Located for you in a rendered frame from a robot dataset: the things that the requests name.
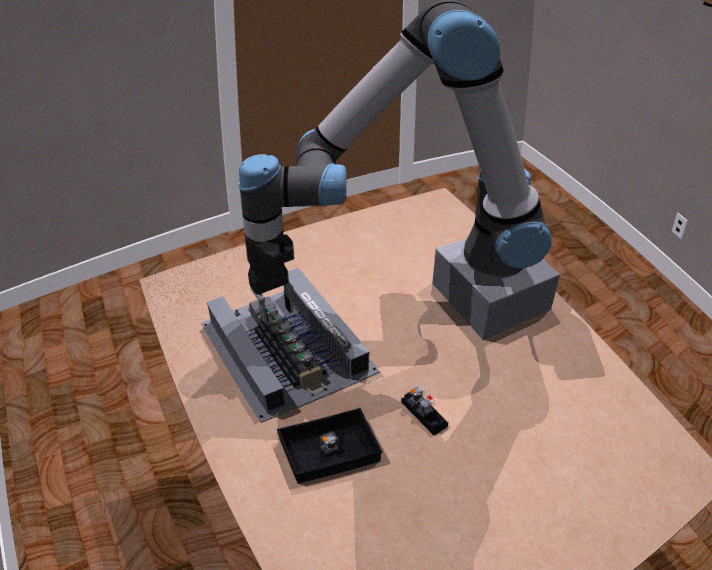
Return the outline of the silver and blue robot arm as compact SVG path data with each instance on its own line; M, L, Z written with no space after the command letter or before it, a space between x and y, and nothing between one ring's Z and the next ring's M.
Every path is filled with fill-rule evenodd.
M470 7L446 1L453 0L426 7L320 125L302 136L296 166L280 167L266 154L242 162L239 189L246 221L270 222L282 207L343 204L346 168L336 160L435 64L442 84L454 90L480 167L466 261L482 273L510 276L544 259L552 239L499 83L504 74L499 40Z

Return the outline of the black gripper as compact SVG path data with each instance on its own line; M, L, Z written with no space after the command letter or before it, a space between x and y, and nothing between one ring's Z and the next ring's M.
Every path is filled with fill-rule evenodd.
M282 213L277 219L267 223L254 224L243 217L243 224L247 260L250 264L249 285L258 303L260 302L260 317L264 323L267 323L267 309L262 293L284 285L285 307L289 313L293 312L292 290L294 289L289 282L288 270L284 265L294 260L293 241L287 234L283 234Z

